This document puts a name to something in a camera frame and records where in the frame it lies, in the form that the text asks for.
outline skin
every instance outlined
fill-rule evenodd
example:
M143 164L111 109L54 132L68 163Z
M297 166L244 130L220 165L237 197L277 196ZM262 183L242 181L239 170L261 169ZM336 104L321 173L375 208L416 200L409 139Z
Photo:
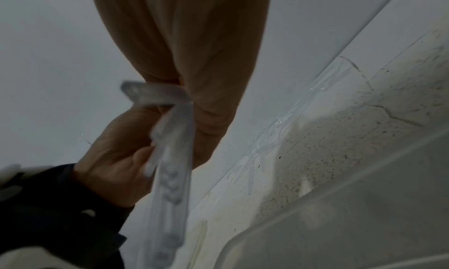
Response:
M234 119L254 70L269 0L94 0L112 39L147 82L183 85L195 106L194 166L205 163ZM75 167L108 201L134 205L151 181L148 131L163 108L117 117Z

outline plastic part on table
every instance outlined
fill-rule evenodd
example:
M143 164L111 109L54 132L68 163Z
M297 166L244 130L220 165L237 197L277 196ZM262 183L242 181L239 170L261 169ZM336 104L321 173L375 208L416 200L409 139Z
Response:
M449 120L240 233L215 269L449 268Z
M155 171L155 177L138 255L138 268L163 269L173 263L185 239L195 137L193 104L185 89L176 85L126 81L122 91L135 104L173 106L150 133L156 147L144 176L151 178Z

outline white wall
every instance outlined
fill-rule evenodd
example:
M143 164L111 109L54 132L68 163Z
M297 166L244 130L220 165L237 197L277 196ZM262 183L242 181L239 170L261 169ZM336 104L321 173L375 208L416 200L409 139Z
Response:
M272 0L234 123L192 180L194 206L388 0ZM76 161L138 78L92 0L0 0L0 165Z

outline clear plastic packaging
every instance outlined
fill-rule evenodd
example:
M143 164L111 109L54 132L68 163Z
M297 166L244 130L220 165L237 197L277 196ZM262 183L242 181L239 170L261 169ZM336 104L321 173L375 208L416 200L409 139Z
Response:
M176 85L125 81L122 91L135 104L173 106L150 132L156 147L144 176L155 172L155 177L138 257L139 269L168 268L185 239L196 129L193 103Z

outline person's left hand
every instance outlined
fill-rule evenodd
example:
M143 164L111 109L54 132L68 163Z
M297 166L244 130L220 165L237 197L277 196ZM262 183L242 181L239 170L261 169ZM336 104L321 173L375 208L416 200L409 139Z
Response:
M160 116L157 108L133 106L115 118L75 165L75 179L116 206L134 206L151 191L153 179L143 177L143 166Z

